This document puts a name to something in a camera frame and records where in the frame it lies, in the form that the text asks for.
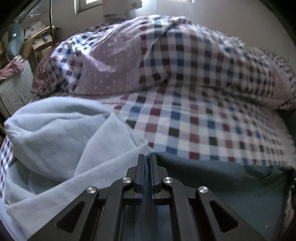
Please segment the dark teal t-shirt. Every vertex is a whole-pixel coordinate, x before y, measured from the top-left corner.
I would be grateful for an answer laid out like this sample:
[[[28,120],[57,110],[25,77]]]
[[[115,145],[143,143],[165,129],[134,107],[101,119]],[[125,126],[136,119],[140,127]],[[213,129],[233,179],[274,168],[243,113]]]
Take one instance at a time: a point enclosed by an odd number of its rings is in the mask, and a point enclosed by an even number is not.
[[[194,189],[206,186],[266,240],[279,240],[285,231],[292,167],[188,160],[161,152],[154,155],[171,178]],[[147,167],[142,204],[126,208],[123,240],[172,239],[169,208],[152,204],[149,173]]]

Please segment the light blue garment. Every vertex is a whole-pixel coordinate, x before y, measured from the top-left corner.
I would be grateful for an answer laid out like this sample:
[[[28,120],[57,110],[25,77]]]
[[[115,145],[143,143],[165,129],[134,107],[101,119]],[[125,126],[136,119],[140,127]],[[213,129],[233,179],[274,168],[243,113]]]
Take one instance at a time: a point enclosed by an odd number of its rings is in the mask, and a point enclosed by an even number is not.
[[[50,97],[6,120],[12,144],[1,219],[27,240],[90,186],[110,186],[150,152],[145,141],[99,101]]]

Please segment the black clothes rack pole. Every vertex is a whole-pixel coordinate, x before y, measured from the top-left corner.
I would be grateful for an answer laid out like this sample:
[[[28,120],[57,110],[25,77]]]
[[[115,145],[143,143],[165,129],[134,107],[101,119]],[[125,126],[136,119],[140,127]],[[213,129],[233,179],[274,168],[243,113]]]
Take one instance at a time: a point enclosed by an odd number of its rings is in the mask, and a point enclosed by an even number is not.
[[[50,31],[52,36],[52,46],[55,47],[55,35],[54,35],[54,26],[53,26],[53,12],[52,12],[52,0],[49,0],[49,23],[50,23]]]

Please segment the plaid bed sheet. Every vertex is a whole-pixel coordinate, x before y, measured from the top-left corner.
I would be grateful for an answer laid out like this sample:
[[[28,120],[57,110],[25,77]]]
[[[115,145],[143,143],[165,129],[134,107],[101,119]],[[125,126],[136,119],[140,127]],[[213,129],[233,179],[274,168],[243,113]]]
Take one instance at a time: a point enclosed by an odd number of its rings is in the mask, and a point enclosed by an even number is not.
[[[113,96],[50,97],[99,101],[147,141],[150,152],[190,160],[295,166],[295,146],[281,116],[273,108],[246,99],[210,90],[192,93],[171,87]],[[32,102],[50,97],[38,97]],[[12,159],[12,144],[6,136],[1,160]],[[8,165],[1,164],[1,195],[8,170]]]

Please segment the plaid rolled duvet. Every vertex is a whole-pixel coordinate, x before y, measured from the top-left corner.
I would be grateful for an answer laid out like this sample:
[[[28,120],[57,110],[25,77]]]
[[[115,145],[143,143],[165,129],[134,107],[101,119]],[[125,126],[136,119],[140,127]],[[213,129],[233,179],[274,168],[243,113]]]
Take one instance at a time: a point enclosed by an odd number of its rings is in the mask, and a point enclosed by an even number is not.
[[[284,60],[183,16],[141,16],[77,32],[40,61],[32,93],[113,95],[166,81],[295,108],[295,73]]]

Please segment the pink cloth on suitcase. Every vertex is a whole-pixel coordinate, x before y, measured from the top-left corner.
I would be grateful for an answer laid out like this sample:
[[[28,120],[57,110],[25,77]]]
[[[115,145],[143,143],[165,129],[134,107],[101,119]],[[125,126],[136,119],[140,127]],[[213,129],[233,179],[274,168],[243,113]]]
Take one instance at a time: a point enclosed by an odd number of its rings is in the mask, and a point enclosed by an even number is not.
[[[16,56],[7,66],[1,69],[0,81],[3,81],[14,74],[20,73],[24,70],[22,65],[22,56]]]

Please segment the cardboard boxes stack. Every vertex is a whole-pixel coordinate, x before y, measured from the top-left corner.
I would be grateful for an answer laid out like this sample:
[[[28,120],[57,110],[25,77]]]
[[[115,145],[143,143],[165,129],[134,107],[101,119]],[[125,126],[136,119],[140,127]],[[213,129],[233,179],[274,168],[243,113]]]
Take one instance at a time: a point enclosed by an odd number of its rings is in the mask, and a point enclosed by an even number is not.
[[[21,56],[28,60],[32,69],[53,49],[55,27],[45,27],[24,41]]]

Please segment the bright window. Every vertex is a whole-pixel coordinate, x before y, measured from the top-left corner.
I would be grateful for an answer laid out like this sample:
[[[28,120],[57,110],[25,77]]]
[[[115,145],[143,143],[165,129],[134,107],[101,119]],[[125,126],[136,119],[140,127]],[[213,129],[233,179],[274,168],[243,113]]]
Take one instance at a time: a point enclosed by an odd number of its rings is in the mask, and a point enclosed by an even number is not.
[[[74,0],[75,14],[102,5],[102,0]]]

